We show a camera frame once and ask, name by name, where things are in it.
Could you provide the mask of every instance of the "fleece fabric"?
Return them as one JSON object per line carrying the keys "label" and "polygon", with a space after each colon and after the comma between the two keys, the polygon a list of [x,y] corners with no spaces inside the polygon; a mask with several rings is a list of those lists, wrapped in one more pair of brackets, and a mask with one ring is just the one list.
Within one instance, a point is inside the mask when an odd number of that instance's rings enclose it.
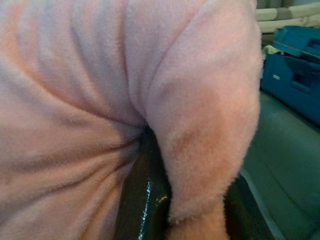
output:
{"label": "fleece fabric", "polygon": [[259,113],[255,8],[0,0],[0,240],[111,239],[147,125],[172,186],[168,238],[227,238],[223,195]]}

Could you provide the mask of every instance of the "pink fleece garment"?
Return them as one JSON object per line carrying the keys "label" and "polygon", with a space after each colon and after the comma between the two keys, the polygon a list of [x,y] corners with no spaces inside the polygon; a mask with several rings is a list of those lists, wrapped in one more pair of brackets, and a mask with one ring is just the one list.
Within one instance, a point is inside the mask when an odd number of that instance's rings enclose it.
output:
{"label": "pink fleece garment", "polygon": [[214,214],[221,224],[201,226],[223,239],[223,195],[259,112],[255,6],[0,0],[0,240],[111,239],[146,125],[172,228]]}

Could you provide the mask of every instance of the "pink sleeve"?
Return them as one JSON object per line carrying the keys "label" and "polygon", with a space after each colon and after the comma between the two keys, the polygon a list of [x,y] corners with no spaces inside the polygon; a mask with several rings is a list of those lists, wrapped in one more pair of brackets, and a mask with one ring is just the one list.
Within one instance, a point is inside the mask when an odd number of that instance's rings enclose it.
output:
{"label": "pink sleeve", "polygon": [[128,6],[131,100],[158,139],[172,223],[220,204],[257,125],[260,31],[252,0]]}

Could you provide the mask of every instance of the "blue box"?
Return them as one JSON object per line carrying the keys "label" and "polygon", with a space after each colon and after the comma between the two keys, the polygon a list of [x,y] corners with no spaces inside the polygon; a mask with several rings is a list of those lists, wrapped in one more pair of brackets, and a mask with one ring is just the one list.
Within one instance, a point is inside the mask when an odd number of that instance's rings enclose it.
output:
{"label": "blue box", "polygon": [[285,54],[268,54],[261,89],[320,126],[320,28],[285,27],[275,40]]}

